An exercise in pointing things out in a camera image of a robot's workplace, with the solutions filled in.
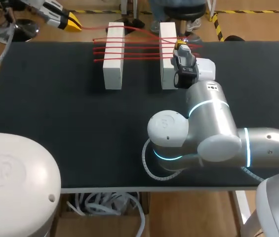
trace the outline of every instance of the red wire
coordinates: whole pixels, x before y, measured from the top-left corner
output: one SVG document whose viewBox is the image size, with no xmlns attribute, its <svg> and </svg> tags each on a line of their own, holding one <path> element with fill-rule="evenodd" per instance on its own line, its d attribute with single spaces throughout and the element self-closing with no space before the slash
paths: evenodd
<svg viewBox="0 0 279 237">
<path fill-rule="evenodd" d="M 117 59 L 124 59 L 124 60 L 155 60 L 155 59 L 166 59 L 166 58 L 172 58 L 172 57 L 137 57 L 137 58 L 100 58 L 100 59 L 94 59 L 94 62 L 101 62 L 104 60 L 117 60 Z"/>
<path fill-rule="evenodd" d="M 93 41 L 94 44 L 96 43 L 123 43 L 122 41 Z M 141 43 L 141 44 L 161 44 L 159 42 L 144 42 L 144 41 L 130 41 L 127 42 L 129 44 L 133 44 L 133 43 Z"/>
<path fill-rule="evenodd" d="M 186 39 L 187 37 L 182 36 L 182 37 L 162 37 L 162 39 Z M 94 38 L 93 41 L 95 40 L 106 40 L 106 39 L 131 39 L 128 37 L 102 37 L 102 38 Z M 151 37 L 136 37 L 136 39 L 148 39 L 151 40 Z"/>
<path fill-rule="evenodd" d="M 97 50 L 97 49 L 106 49 L 106 48 L 129 48 L 129 49 L 133 49 L 133 48 L 142 48 L 142 49 L 159 49 L 159 48 L 173 48 L 173 47 L 143 47 L 143 46 L 125 46 L 125 47 L 118 47 L 118 46 L 110 46 L 110 47 L 94 47 L 93 50 Z"/>
<path fill-rule="evenodd" d="M 96 54 L 123 54 L 123 55 L 160 55 L 160 53 L 115 53 L 115 52 L 93 52 L 94 55 Z"/>
<path fill-rule="evenodd" d="M 168 43 L 173 43 L 173 42 L 169 42 L 165 39 L 162 39 L 156 35 L 154 35 L 153 33 L 147 31 L 147 30 L 144 30 L 144 29 L 139 29 L 139 28 L 135 28 L 135 27 L 131 27 L 131 26 L 98 26 L 98 27 L 81 27 L 81 29 L 83 30 L 101 30 L 101 29 L 106 29 L 106 28 L 124 28 L 124 29 L 130 29 L 130 30 L 135 30 L 135 31 L 140 31 L 140 32 L 143 32 L 149 36 L 152 36 L 153 38 L 156 38 L 158 40 L 162 40 L 162 41 L 165 41 L 165 42 L 168 42 Z M 195 47 L 201 47 L 200 45 L 197 45 L 197 44 L 190 44 L 192 46 L 195 46 Z"/>
<path fill-rule="evenodd" d="M 109 42 L 106 42 L 106 41 L 93 41 L 93 43 L 94 44 L 96 44 L 96 43 L 122 43 L 121 41 L 109 41 Z M 159 42 L 144 42 L 144 41 L 137 41 L 137 42 L 127 42 L 127 44 L 152 44 L 152 45 L 156 45 L 156 44 L 159 44 L 159 45 L 161 45 L 161 44 L 175 44 L 175 43 L 173 43 L 173 42 L 163 42 L 163 43 L 159 43 Z M 201 45 L 197 45 L 197 46 L 195 46 L 195 45 L 193 45 L 193 44 L 187 44 L 187 46 L 191 46 L 191 47 L 201 47 Z"/>
</svg>

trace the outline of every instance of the white plastic housing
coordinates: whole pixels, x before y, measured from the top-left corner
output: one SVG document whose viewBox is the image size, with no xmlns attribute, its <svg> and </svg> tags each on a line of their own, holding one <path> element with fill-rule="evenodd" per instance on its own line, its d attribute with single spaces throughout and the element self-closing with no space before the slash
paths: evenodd
<svg viewBox="0 0 279 237">
<path fill-rule="evenodd" d="M 207 161 L 221 162 L 234 157 L 241 149 L 241 140 L 234 135 L 217 134 L 198 145 L 198 154 Z"/>
<path fill-rule="evenodd" d="M 0 237 L 44 237 L 60 190 L 57 163 L 44 147 L 0 133 Z"/>
<path fill-rule="evenodd" d="M 173 56 L 173 49 L 176 43 L 176 29 L 175 29 L 175 23 L 174 22 L 161 22 L 160 23 L 160 31 L 159 31 L 159 37 L 164 38 L 167 42 L 164 40 L 159 40 L 160 42 L 160 78 L 161 78 L 161 86 L 162 89 L 177 89 L 174 87 L 174 75 L 175 70 L 173 65 L 171 64 L 170 58 L 164 58 L 162 57 L 172 57 Z"/>
<path fill-rule="evenodd" d="M 273 214 L 270 209 L 268 194 L 267 194 L 267 182 L 262 181 L 257 188 L 256 193 L 256 207 L 257 215 L 263 228 L 263 232 L 266 237 L 279 237 L 279 231 L 274 221 Z"/>
<path fill-rule="evenodd" d="M 215 63 L 207 58 L 197 58 L 199 69 L 198 80 L 215 80 L 216 66 Z"/>
<path fill-rule="evenodd" d="M 148 136 L 158 146 L 182 147 L 188 132 L 188 120 L 172 110 L 160 111 L 148 122 Z"/>
<path fill-rule="evenodd" d="M 109 26 L 124 26 L 123 22 L 110 22 Z M 104 59 L 120 58 L 114 60 L 104 60 L 103 75 L 105 89 L 120 90 L 123 77 L 123 63 L 124 63 L 124 28 L 109 28 L 106 40 L 106 49 Z"/>
</svg>

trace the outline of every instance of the gray cable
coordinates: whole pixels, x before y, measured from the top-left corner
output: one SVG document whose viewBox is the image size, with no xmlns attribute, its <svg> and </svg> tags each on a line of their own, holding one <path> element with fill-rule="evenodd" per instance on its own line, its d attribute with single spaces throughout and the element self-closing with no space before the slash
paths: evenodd
<svg viewBox="0 0 279 237">
<path fill-rule="evenodd" d="M 167 177 L 158 177 L 158 176 L 155 176 L 152 172 L 150 172 L 149 168 L 147 167 L 147 164 L 146 164 L 146 157 L 145 157 L 145 153 L 146 153 L 146 148 L 148 146 L 150 142 L 150 139 L 148 138 L 148 140 L 146 141 L 144 147 L 143 147 L 143 151 L 141 153 L 141 158 L 142 158 L 142 162 L 143 162 L 143 166 L 145 168 L 145 171 L 147 172 L 147 174 L 152 177 L 153 179 L 156 179 L 158 181 L 167 181 L 167 180 L 170 180 L 170 179 L 173 179 L 174 177 L 178 176 L 182 170 L 179 170 L 179 171 L 176 171 L 174 174 L 171 174 Z"/>
<path fill-rule="evenodd" d="M 7 44 L 2 52 L 2 54 L 0 55 L 0 63 L 1 61 L 3 60 L 3 58 L 5 57 L 7 51 L 9 50 L 10 48 L 10 45 L 12 43 L 12 39 L 13 39 L 13 36 L 14 36 L 14 30 L 15 30 L 15 24 L 10 24 L 10 28 L 9 28 L 9 31 L 11 31 L 11 34 L 9 36 L 9 39 L 7 41 Z"/>
</svg>

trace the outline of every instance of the table leg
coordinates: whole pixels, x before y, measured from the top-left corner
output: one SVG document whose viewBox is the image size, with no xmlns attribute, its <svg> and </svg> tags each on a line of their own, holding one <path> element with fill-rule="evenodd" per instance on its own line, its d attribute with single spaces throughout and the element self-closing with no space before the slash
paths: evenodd
<svg viewBox="0 0 279 237">
<path fill-rule="evenodd" d="M 133 0 L 134 19 L 137 18 L 137 0 Z"/>
<path fill-rule="evenodd" d="M 216 7 L 216 0 L 213 0 L 212 8 L 210 9 L 210 15 L 209 15 L 210 21 L 212 21 L 212 18 L 213 18 L 213 16 L 214 16 L 215 7 Z"/>
<path fill-rule="evenodd" d="M 215 12 L 215 7 L 216 7 L 216 0 L 213 0 L 212 3 L 210 2 L 210 0 L 207 0 L 207 5 L 209 10 L 209 21 L 212 21 Z"/>
<path fill-rule="evenodd" d="M 120 10 L 122 15 L 127 15 L 127 0 L 120 1 Z"/>
</svg>

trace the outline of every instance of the black mat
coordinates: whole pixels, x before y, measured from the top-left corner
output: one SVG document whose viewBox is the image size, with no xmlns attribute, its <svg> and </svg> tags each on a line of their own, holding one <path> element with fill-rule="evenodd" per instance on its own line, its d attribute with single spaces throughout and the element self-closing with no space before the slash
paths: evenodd
<svg viewBox="0 0 279 237">
<path fill-rule="evenodd" d="M 168 182 L 141 162 L 149 118 L 185 113 L 184 91 L 162 91 L 159 61 L 125 61 L 121 91 L 105 91 L 91 43 L 14 43 L 0 69 L 0 132 L 33 139 L 55 157 L 63 188 L 252 187 L 239 168 L 196 168 Z M 198 52 L 216 64 L 237 127 L 279 128 L 279 43 L 213 42 Z M 276 169 L 254 169 L 267 178 Z"/>
</svg>

